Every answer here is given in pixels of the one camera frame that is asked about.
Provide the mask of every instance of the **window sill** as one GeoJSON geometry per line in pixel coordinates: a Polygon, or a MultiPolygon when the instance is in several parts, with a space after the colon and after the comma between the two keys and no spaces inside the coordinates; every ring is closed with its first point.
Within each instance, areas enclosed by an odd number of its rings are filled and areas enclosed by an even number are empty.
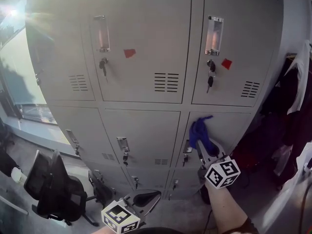
{"type": "Polygon", "coordinates": [[[42,124],[25,119],[8,117],[4,123],[15,135],[37,145],[50,149],[57,149],[61,153],[75,156],[74,149],[69,144],[63,132],[56,125],[42,124]]]}

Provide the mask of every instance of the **window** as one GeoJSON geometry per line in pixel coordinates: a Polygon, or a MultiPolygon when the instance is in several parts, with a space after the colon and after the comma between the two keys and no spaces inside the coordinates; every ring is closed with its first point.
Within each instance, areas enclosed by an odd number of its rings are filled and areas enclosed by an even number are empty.
{"type": "Polygon", "coordinates": [[[25,6],[20,0],[9,6],[7,16],[0,23],[0,71],[4,90],[13,107],[24,119],[56,124],[46,105],[30,59],[26,30],[25,6]]]}

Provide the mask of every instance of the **human arm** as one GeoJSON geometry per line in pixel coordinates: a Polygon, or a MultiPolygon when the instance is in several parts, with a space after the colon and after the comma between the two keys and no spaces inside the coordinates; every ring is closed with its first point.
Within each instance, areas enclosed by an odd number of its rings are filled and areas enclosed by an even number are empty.
{"type": "Polygon", "coordinates": [[[108,226],[104,226],[103,228],[99,229],[98,231],[92,234],[116,234],[116,233],[108,226]]]}
{"type": "Polygon", "coordinates": [[[241,227],[248,216],[235,202],[225,187],[216,189],[206,181],[205,186],[209,193],[211,207],[219,233],[241,227]]]}

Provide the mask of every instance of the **cable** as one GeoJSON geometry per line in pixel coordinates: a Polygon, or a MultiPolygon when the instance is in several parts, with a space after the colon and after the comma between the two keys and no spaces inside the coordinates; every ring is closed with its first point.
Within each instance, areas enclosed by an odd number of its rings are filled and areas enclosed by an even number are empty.
{"type": "Polygon", "coordinates": [[[204,228],[203,234],[205,234],[205,231],[206,231],[206,229],[207,229],[207,226],[208,226],[208,223],[209,223],[209,220],[210,220],[210,215],[211,215],[212,212],[213,212],[213,211],[210,210],[209,215],[208,215],[208,220],[207,220],[206,226],[205,226],[205,228],[204,228]]]}
{"type": "Polygon", "coordinates": [[[302,222],[303,222],[303,216],[304,216],[304,208],[306,205],[306,199],[307,199],[307,195],[309,193],[309,189],[312,186],[312,183],[310,185],[308,185],[303,198],[302,198],[302,203],[301,203],[301,210],[300,210],[300,220],[299,220],[299,226],[298,226],[298,234],[302,234],[302,222]]]}

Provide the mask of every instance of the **air vent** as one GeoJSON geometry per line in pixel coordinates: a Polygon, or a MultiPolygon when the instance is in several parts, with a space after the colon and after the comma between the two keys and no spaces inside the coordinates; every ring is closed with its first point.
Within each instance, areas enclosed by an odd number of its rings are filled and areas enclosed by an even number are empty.
{"type": "Polygon", "coordinates": [[[160,158],[156,158],[155,159],[155,165],[168,165],[168,160],[167,159],[160,159],[160,158]]]}
{"type": "Polygon", "coordinates": [[[104,159],[115,160],[114,156],[111,154],[102,154],[104,159]]]}
{"type": "Polygon", "coordinates": [[[244,85],[241,97],[255,98],[260,87],[260,83],[247,81],[244,85]]]}
{"type": "Polygon", "coordinates": [[[176,93],[178,90],[179,74],[155,73],[154,89],[155,92],[176,93]]]}
{"type": "Polygon", "coordinates": [[[69,82],[73,91],[88,91],[84,75],[69,76],[69,82]]]}

